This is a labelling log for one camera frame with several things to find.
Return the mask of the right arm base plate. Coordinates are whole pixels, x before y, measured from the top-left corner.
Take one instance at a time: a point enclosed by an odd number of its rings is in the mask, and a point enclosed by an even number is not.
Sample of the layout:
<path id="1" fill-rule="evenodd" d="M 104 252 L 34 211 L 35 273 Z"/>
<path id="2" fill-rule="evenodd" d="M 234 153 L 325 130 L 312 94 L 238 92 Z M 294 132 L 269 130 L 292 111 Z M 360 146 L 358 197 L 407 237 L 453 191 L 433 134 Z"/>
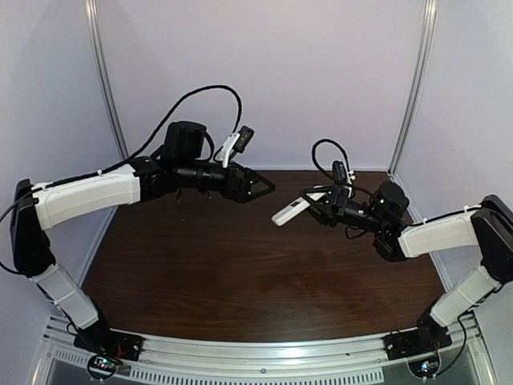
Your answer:
<path id="1" fill-rule="evenodd" d="M 443 347 L 452 345 L 452 339 L 447 329 L 442 329 L 437 336 L 433 336 L 426 328 L 406 331 L 393 330 L 386 334 L 382 341 L 390 361 L 434 353 Z"/>

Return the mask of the white remote control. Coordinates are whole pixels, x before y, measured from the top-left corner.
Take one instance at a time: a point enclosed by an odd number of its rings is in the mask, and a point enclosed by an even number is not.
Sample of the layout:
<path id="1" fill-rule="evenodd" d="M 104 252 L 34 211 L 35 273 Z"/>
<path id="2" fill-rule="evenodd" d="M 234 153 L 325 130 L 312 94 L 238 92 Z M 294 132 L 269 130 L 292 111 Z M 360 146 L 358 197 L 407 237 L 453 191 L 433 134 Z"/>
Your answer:
<path id="1" fill-rule="evenodd" d="M 285 206 L 282 210 L 275 213 L 271 220 L 274 225 L 282 226 L 291 221 L 294 217 L 304 212 L 311 204 L 303 197 L 298 197 L 295 201 Z"/>

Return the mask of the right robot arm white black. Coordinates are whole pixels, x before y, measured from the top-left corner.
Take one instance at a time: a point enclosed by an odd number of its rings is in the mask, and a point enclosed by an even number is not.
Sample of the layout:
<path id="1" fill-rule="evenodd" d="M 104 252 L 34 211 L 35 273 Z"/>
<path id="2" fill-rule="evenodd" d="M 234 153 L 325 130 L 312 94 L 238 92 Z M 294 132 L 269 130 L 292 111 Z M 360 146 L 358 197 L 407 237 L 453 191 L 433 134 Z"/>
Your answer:
<path id="1" fill-rule="evenodd" d="M 407 224 L 402 216 L 409 200 L 399 185 L 392 181 L 380 184 L 367 202 L 351 199 L 353 190 L 353 186 L 341 181 L 305 189 L 297 207 L 320 224 L 343 224 L 373 234 L 373 247 L 390 262 L 463 246 L 480 250 L 479 265 L 418 319 L 416 351 L 433 351 L 442 346 L 447 327 L 454 320 L 511 282 L 512 212 L 496 195 L 485 197 L 475 206 Z"/>

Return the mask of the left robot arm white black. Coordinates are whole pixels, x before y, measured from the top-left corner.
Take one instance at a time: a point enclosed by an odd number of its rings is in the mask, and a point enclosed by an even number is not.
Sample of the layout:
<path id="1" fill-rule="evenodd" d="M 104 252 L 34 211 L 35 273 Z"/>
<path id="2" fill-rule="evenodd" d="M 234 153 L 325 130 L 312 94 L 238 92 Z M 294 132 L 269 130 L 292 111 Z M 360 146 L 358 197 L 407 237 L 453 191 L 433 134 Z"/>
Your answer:
<path id="1" fill-rule="evenodd" d="M 14 274 L 35 282 L 78 329 L 106 330 L 99 309 L 58 266 L 46 230 L 101 209 L 153 201 L 185 188 L 217 192 L 238 204 L 273 193 L 273 182 L 231 160 L 232 154 L 245 150 L 253 135 L 247 126 L 231 134 L 217 163 L 200 157 L 209 137 L 207 128 L 177 121 L 169 124 L 164 144 L 151 156 L 138 156 L 109 172 L 49 184 L 19 181 L 7 210 Z"/>

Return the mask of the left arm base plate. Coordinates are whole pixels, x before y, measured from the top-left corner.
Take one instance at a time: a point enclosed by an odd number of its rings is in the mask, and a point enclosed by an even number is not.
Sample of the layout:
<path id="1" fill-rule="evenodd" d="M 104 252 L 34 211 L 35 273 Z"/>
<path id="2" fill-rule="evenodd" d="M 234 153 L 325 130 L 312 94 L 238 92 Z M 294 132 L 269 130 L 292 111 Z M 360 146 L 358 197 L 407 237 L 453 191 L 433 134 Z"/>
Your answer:
<path id="1" fill-rule="evenodd" d="M 143 338 L 129 334 L 91 326 L 86 330 L 79 329 L 73 345 L 75 347 L 119 359 L 121 361 L 139 360 Z"/>

